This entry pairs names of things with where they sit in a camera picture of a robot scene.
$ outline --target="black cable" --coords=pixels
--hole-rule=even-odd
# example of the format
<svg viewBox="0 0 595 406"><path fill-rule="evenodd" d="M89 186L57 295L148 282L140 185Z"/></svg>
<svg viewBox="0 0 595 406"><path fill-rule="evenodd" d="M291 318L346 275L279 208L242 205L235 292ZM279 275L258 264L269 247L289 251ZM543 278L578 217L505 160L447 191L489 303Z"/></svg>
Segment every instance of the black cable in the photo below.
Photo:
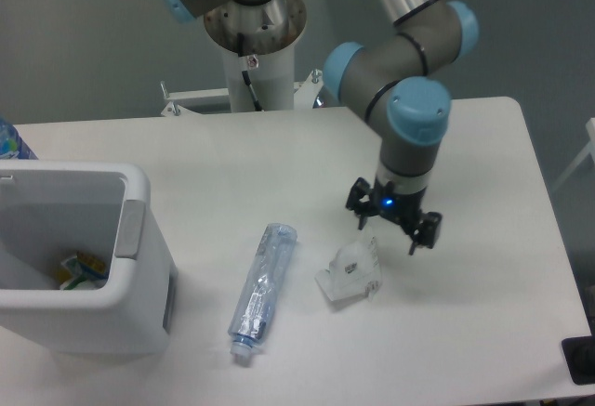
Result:
<svg viewBox="0 0 595 406"><path fill-rule="evenodd" d="M241 58L244 55L244 35L238 33L238 57ZM250 75L248 74L248 70L242 71L242 78L244 78L244 84L248 87L248 91L250 92L250 97L252 98L252 104L254 104L254 111L264 111L262 109L262 105L260 101L258 101L257 92L252 85L252 80L250 79Z"/></svg>

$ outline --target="plastic bottle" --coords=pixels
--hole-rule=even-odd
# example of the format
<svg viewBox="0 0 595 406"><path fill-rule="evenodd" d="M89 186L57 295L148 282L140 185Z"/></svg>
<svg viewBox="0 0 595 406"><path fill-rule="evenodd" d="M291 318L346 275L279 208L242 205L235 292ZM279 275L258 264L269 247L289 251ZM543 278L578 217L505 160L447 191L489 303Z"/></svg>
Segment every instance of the plastic bottle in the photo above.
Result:
<svg viewBox="0 0 595 406"><path fill-rule="evenodd" d="M252 347L265 338L297 235L287 225L271 223L260 239L228 330L233 338L231 354L241 363L249 361Z"/></svg>
<svg viewBox="0 0 595 406"><path fill-rule="evenodd" d="M19 136L11 123L0 118L0 160L17 159L35 160L37 157Z"/></svg>

